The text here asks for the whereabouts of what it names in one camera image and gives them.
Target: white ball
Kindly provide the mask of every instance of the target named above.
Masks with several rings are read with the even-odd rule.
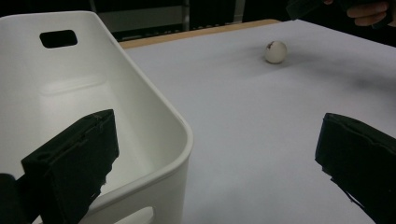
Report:
[[[273,41],[265,48],[264,57],[268,63],[282,63],[287,54],[288,49],[283,42]]]

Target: bin handle hole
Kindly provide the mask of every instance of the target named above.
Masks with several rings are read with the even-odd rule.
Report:
[[[74,46],[78,40],[72,30],[53,31],[40,34],[40,40],[46,49]]]

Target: white plastic bin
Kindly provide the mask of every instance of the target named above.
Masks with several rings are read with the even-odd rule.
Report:
[[[46,48],[40,35],[59,31],[72,31],[77,44]],[[0,19],[0,173],[21,177],[21,159],[109,108],[120,156],[81,223],[180,223],[191,129],[99,18],[74,11]]]

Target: hand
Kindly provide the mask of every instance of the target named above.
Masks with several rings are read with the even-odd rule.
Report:
[[[324,0],[323,3],[329,5],[333,0]],[[363,4],[351,7],[347,10],[346,14],[348,17],[355,20],[355,24],[358,26],[370,26],[379,21],[382,21],[387,16],[387,10],[391,7],[391,13],[393,15],[393,22],[389,26],[396,27],[396,3],[375,2],[370,4]]]

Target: white table surface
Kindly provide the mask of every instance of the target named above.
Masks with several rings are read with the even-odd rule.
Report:
[[[288,21],[126,52],[192,127],[183,223],[374,223],[315,150],[327,112],[396,136],[396,49]]]

